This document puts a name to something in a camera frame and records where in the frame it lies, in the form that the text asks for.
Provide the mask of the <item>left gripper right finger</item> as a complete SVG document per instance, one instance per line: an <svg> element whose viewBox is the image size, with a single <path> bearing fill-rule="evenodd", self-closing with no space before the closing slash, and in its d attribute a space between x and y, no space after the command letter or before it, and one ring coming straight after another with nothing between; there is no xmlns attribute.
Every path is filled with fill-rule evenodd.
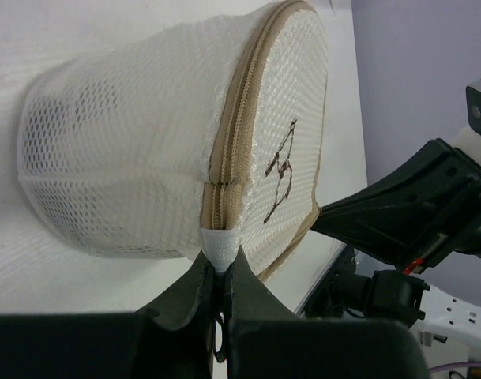
<svg viewBox="0 0 481 379"><path fill-rule="evenodd" d="M224 277L229 378L427 378L423 353L397 321L308 320L252 272L242 250Z"/></svg>

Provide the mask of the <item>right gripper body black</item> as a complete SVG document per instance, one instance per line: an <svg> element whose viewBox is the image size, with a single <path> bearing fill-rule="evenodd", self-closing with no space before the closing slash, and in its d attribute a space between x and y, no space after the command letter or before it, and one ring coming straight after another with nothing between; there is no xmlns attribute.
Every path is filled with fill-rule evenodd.
<svg viewBox="0 0 481 379"><path fill-rule="evenodd" d="M423 272L453 251L481 257L481 173L416 173L397 184L406 246L398 269Z"/></svg>

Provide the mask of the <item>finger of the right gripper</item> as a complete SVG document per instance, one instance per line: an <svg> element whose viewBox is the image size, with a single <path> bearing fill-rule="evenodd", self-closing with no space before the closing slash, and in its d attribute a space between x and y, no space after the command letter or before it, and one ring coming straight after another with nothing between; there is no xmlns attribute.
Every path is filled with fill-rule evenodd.
<svg viewBox="0 0 481 379"><path fill-rule="evenodd" d="M387 265L481 258L481 166L431 140L382 180L322 207L312 229Z"/></svg>

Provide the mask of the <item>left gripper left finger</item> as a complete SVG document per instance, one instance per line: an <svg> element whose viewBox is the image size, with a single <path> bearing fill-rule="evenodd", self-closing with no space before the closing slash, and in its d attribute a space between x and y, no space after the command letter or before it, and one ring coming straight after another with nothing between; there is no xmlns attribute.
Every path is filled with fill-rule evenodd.
<svg viewBox="0 0 481 379"><path fill-rule="evenodd" d="M210 378L213 281L199 255L135 312L0 315L0 378Z"/></svg>

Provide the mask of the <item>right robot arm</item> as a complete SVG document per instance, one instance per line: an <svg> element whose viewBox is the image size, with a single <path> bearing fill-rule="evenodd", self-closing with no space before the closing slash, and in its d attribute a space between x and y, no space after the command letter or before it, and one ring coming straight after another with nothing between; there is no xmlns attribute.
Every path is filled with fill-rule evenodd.
<svg viewBox="0 0 481 379"><path fill-rule="evenodd" d="M345 244L300 310L383 318L481 348L481 307L425 282L451 253L481 258L481 166L441 139L379 182L324 206L313 231Z"/></svg>

